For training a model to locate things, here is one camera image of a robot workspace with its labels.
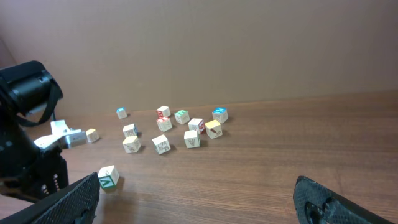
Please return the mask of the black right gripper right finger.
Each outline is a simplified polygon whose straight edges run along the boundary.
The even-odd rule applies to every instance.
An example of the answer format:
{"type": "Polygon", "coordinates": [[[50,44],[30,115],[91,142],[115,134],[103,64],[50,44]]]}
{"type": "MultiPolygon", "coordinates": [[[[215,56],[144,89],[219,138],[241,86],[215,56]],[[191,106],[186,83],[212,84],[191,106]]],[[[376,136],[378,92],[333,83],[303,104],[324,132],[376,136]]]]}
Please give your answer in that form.
{"type": "Polygon", "coordinates": [[[303,175],[295,183],[293,201],[300,224],[392,224],[303,175]]]}

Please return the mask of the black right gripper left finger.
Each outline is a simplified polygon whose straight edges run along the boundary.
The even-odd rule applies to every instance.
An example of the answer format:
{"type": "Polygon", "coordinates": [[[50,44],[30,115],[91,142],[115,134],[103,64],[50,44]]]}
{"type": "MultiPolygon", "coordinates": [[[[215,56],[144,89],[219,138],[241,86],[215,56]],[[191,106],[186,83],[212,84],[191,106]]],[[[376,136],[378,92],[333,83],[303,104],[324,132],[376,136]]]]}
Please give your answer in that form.
{"type": "Polygon", "coordinates": [[[76,181],[1,220],[1,224],[92,224],[100,199],[98,173],[76,181]]]}

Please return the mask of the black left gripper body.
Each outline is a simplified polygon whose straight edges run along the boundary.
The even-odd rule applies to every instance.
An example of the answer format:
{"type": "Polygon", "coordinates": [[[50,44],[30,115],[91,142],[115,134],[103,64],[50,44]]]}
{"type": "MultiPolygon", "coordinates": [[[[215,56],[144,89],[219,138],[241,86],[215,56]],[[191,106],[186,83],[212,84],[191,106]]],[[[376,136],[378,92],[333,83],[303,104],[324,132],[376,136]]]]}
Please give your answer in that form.
{"type": "Polygon", "coordinates": [[[1,194],[36,203],[69,185],[59,146],[41,149],[23,130],[47,122],[63,93],[38,61],[1,69],[1,194]]]}

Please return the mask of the green V block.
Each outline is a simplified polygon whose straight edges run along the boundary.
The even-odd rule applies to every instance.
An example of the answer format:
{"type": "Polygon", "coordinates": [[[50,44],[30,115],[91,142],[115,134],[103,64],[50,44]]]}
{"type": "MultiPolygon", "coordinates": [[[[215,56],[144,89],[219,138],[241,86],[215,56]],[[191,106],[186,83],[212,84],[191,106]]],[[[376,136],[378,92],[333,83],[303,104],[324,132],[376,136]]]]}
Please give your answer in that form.
{"type": "Polygon", "coordinates": [[[120,178],[115,165],[102,167],[98,172],[99,183],[102,189],[110,189],[117,185],[120,178]]]}

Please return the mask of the yellow S block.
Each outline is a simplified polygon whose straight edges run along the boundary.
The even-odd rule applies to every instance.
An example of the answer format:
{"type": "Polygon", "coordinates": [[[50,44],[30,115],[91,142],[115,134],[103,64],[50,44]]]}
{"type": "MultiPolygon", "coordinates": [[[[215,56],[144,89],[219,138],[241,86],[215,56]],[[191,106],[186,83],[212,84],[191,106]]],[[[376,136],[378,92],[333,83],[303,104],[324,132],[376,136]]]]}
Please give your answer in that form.
{"type": "Polygon", "coordinates": [[[138,152],[141,148],[141,143],[137,136],[128,136],[123,141],[123,147],[126,153],[135,153],[138,152]]]}

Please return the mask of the red I block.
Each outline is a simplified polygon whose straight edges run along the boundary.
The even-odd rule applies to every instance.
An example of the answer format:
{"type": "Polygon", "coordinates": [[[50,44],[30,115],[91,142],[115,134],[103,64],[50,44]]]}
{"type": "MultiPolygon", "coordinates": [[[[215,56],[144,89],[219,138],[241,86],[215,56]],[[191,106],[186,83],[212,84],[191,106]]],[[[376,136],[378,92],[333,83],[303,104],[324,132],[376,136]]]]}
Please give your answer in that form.
{"type": "Polygon", "coordinates": [[[172,129],[172,123],[170,121],[170,118],[168,118],[168,117],[158,118],[156,120],[156,122],[157,122],[157,125],[158,125],[159,129],[162,132],[166,132],[166,131],[172,129]]]}

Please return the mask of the red shell block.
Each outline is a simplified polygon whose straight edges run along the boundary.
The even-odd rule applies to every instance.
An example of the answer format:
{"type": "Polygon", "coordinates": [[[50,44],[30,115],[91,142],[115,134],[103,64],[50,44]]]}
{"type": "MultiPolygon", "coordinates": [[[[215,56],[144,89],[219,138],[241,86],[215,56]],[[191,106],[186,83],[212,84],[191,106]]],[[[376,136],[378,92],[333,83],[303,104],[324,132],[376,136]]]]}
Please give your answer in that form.
{"type": "Polygon", "coordinates": [[[199,134],[203,133],[205,130],[205,123],[204,123],[204,119],[201,118],[192,118],[189,122],[188,122],[188,127],[189,130],[192,131],[197,131],[199,134]]]}

